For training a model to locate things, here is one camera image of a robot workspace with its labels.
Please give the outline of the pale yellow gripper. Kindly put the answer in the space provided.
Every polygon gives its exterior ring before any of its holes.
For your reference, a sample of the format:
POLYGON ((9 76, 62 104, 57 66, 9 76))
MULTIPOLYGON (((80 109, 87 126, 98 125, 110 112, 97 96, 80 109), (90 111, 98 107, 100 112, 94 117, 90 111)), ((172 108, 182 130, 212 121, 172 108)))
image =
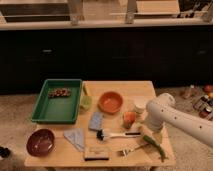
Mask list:
POLYGON ((141 132, 142 135, 147 135, 154 139, 157 144, 162 143, 162 133, 161 132, 153 132, 149 130, 145 125, 141 125, 139 128, 139 131, 141 132))

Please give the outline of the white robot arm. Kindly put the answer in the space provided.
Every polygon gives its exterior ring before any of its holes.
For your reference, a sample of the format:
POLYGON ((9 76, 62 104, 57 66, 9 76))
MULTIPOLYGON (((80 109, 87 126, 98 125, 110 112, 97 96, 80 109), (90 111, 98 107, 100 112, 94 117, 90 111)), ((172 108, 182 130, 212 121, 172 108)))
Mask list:
POLYGON ((149 100, 145 125, 152 132, 160 132, 163 124, 169 123, 213 148, 213 122, 181 112, 175 108, 175 103, 175 98, 169 93, 149 100))

